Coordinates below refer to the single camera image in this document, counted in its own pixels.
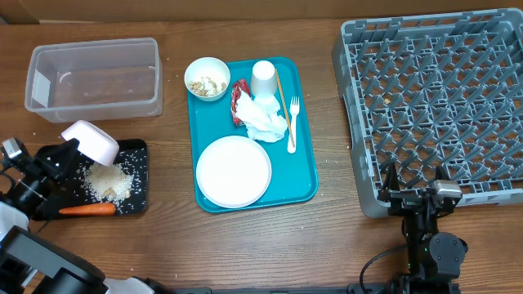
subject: fork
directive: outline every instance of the fork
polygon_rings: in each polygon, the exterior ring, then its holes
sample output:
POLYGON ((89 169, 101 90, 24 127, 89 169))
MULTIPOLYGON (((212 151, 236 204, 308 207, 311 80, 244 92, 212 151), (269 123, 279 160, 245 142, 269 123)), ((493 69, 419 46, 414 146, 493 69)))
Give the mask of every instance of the fork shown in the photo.
POLYGON ((300 113, 300 98, 297 96, 294 96, 291 99, 290 113, 291 113, 291 129, 293 131, 294 146, 293 146, 293 143, 291 142, 291 138, 289 137, 288 143, 287 143, 287 152, 289 152, 290 154, 293 154, 294 152, 296 152, 296 145, 297 145, 296 117, 300 113))

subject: white napkin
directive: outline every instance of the white napkin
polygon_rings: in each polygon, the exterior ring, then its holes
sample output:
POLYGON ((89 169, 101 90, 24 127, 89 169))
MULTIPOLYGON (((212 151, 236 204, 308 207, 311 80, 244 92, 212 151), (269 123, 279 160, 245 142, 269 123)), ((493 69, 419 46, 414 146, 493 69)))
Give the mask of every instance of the white napkin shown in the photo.
POLYGON ((247 127, 247 136, 253 140, 276 142, 287 131, 285 118, 278 115, 279 103, 274 96, 257 97, 255 101, 241 91, 236 101, 236 117, 247 127))

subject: cable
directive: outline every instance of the cable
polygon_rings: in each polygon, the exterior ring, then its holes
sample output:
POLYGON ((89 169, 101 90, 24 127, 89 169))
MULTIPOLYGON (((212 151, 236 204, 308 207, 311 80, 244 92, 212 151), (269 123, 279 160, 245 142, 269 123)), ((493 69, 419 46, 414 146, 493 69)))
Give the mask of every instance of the cable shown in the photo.
POLYGON ((407 248, 407 244, 404 244, 404 245, 399 245, 399 246, 396 246, 390 250, 387 250, 385 252, 382 252, 378 255, 376 255, 375 257, 373 257, 369 262, 367 262, 367 264, 363 267, 363 269, 361 269, 361 273, 360 273, 360 287, 361 287, 361 290, 363 291, 364 294, 369 294, 367 292, 367 289, 365 288, 364 284, 363 284, 363 275, 365 273, 365 271, 367 270, 367 268, 375 261, 377 261, 378 259, 384 257, 384 256, 387 256, 389 254, 392 254, 392 253, 396 253, 396 252, 400 252, 404 249, 407 248))
POLYGON ((40 229, 38 229, 38 231, 36 231, 36 233, 34 234, 39 234, 40 232, 42 232, 43 228, 45 228, 47 225, 49 225, 49 223, 54 220, 54 218, 58 215, 59 212, 56 212, 55 214, 53 214, 52 216, 50 216, 47 220, 46 220, 46 223, 43 224, 40 229))
POLYGON ((433 204, 433 202, 431 200, 431 197, 425 198, 425 200, 423 201, 427 202, 427 205, 425 205, 425 225, 428 225, 429 220, 431 219, 431 205, 433 204))
POLYGON ((9 188, 9 190, 7 191, 8 193, 16 186, 16 181, 15 179, 13 179, 11 176, 9 176, 8 174, 6 174, 6 171, 9 169, 10 167, 4 167, 1 171, 0 171, 0 176, 5 176, 7 179, 9 179, 9 181, 11 182, 11 188, 9 188))

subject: clear plastic container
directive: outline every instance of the clear plastic container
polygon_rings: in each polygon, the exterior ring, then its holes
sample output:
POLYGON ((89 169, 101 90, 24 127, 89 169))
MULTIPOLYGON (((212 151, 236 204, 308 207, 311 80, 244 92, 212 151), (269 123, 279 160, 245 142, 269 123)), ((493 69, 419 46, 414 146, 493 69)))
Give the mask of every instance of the clear plastic container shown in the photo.
POLYGON ((36 47, 25 88, 25 108, 52 123, 160 115, 162 98, 153 38, 36 47))

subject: plastic cup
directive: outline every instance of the plastic cup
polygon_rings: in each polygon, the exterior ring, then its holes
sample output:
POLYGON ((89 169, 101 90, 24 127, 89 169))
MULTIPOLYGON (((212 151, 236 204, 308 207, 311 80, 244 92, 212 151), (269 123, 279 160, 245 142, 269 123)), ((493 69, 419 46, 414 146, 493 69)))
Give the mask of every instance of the plastic cup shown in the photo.
POLYGON ((275 66, 267 61, 258 61, 253 66, 251 77, 251 92, 257 96, 272 96, 278 90, 275 66))

